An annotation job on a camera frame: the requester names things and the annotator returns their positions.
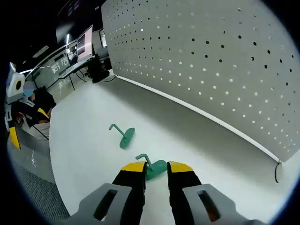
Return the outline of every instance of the green object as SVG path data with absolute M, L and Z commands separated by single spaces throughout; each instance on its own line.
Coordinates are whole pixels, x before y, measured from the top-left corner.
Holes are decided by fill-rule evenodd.
M 130 144 L 133 134 L 135 133 L 135 129 L 129 128 L 125 133 L 123 133 L 120 130 L 120 128 L 118 128 L 118 126 L 114 123 L 108 129 L 111 130 L 113 127 L 115 127 L 123 135 L 122 140 L 120 142 L 120 148 L 126 149 Z
M 151 180 L 151 179 L 157 177 L 158 175 L 160 175 L 161 173 L 163 173 L 164 171 L 167 170 L 166 161 L 159 160 L 159 161 L 152 164 L 146 154 L 138 155 L 135 158 L 140 159 L 142 157 L 145 157 L 145 159 L 148 163 L 148 170 L 147 170 L 147 174 L 146 174 L 146 180 Z

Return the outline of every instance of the desk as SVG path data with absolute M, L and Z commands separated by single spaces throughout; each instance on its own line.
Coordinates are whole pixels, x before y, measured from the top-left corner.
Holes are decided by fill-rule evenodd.
M 127 150 L 120 134 L 135 128 Z M 120 79 L 87 83 L 52 111 L 50 155 L 61 198 L 72 215 L 79 202 L 121 167 L 146 153 L 193 167 L 202 183 L 210 183 L 235 201 L 249 219 L 268 222 L 289 191 L 275 183 L 276 162 L 252 144 L 215 122 Z M 174 224 L 169 205 L 167 173 L 148 181 L 142 225 Z

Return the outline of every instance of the computer monitor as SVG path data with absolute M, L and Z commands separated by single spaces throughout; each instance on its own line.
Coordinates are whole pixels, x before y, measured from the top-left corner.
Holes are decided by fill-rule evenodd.
M 77 61 L 82 58 L 92 55 L 92 33 L 93 25 L 91 25 L 82 35 L 77 39 Z

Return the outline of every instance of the perforated panel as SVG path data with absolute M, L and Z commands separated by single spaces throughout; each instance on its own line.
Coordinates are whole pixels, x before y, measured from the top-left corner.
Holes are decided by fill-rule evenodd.
M 299 149 L 299 54 L 263 3 L 107 0 L 102 17 L 115 74 L 206 111 L 281 161 Z

